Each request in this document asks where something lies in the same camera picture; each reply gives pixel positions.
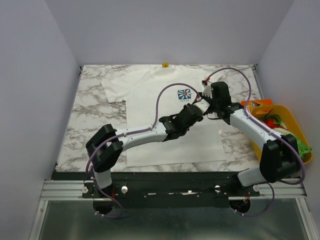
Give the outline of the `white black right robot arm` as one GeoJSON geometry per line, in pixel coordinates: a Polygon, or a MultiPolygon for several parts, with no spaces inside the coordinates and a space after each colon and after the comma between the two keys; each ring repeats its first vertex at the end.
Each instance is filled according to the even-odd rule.
{"type": "Polygon", "coordinates": [[[241,196],[248,187],[264,182],[283,182],[285,178],[301,174],[300,184],[306,176],[304,163],[299,155],[296,138],[283,135],[256,119],[240,103],[231,101],[228,85],[223,81],[211,83],[203,80],[202,98],[209,104],[207,112],[216,113],[220,120],[239,129],[260,149],[259,166],[239,172],[230,183],[230,191],[241,196]]]}

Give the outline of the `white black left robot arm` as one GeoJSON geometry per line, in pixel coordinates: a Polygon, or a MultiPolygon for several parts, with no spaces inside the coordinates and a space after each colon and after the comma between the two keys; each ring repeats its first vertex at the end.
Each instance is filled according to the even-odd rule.
{"type": "Polygon", "coordinates": [[[122,152],[137,146],[176,140],[184,136],[191,126],[202,121],[208,108],[208,102],[202,99],[185,105],[178,114],[157,119],[153,126],[126,130],[123,133],[114,129],[111,124],[104,125],[85,145],[93,164],[93,176],[96,181],[93,191],[101,198],[110,194],[111,168],[122,152]]]}

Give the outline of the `orange cardboard box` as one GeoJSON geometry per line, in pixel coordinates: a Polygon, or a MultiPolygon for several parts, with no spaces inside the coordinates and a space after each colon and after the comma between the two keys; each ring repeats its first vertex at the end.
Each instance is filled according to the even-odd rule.
{"type": "MultiPolygon", "coordinates": [[[[240,102],[241,105],[245,105],[246,101],[243,100],[240,102]]],[[[260,106],[269,106],[269,105],[273,105],[273,101],[271,99],[258,99],[258,100],[250,100],[248,103],[248,110],[250,112],[253,111],[253,109],[260,107],[260,106]]],[[[264,110],[259,110],[256,113],[257,114],[266,114],[270,111],[271,109],[264,109],[264,110]]]]}

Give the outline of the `yellow plastic bin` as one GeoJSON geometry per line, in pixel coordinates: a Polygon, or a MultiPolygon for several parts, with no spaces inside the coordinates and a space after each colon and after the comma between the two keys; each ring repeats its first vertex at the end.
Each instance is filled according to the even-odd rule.
{"type": "Polygon", "coordinates": [[[295,137],[303,163],[309,163],[313,157],[312,148],[290,110],[278,104],[266,105],[265,100],[256,100],[253,103],[260,105],[256,105],[255,108],[249,106],[250,113],[275,133],[295,137]]]}

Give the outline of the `red tomato toy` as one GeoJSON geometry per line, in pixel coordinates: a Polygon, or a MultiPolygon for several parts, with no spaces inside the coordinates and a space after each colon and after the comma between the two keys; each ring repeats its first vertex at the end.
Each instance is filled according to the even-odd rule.
{"type": "Polygon", "coordinates": [[[271,129],[274,129],[277,127],[273,118],[266,118],[263,120],[263,123],[265,123],[271,129]]]}

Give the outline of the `green onion toy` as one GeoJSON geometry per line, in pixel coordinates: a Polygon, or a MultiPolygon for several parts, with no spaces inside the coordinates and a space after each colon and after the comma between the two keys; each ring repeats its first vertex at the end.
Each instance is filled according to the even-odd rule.
{"type": "Polygon", "coordinates": [[[277,125],[276,128],[283,128],[283,129],[287,130],[287,126],[285,125],[283,120],[280,118],[280,116],[277,114],[271,114],[272,111],[273,111],[273,109],[271,109],[269,112],[267,112],[263,117],[260,117],[259,120],[263,123],[264,119],[272,118],[272,119],[274,119],[274,123],[277,125]]]}

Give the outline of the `white cabbage toy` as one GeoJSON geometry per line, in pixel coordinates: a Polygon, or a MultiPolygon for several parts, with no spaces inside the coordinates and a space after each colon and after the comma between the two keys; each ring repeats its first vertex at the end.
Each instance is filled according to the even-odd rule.
{"type": "Polygon", "coordinates": [[[287,129],[281,128],[281,127],[276,127],[272,129],[272,132],[278,136],[287,136],[291,135],[292,133],[288,131],[287,129]]]}

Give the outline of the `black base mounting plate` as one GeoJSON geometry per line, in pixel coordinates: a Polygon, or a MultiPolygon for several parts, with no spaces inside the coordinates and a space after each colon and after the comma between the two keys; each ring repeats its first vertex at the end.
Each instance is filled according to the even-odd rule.
{"type": "Polygon", "coordinates": [[[125,209],[235,206],[247,211],[250,198],[260,196],[256,183],[241,186],[235,172],[113,172],[107,187],[84,172],[54,172],[52,180],[80,183],[81,198],[93,200],[94,207],[116,200],[125,209]]]}

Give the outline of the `green lettuce toy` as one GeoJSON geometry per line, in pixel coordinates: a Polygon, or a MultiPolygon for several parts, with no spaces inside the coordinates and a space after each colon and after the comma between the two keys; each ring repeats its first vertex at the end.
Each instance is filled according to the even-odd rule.
{"type": "Polygon", "coordinates": [[[299,156],[304,159],[307,154],[312,152],[312,148],[303,143],[299,138],[296,139],[299,156]]]}

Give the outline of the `aluminium frame rail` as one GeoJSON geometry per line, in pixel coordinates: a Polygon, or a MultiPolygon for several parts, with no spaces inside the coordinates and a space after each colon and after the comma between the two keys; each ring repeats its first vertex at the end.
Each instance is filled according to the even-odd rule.
{"type": "Polygon", "coordinates": [[[45,180],[33,220],[29,240],[39,240],[50,201],[82,201],[81,180],[45,180]]]}

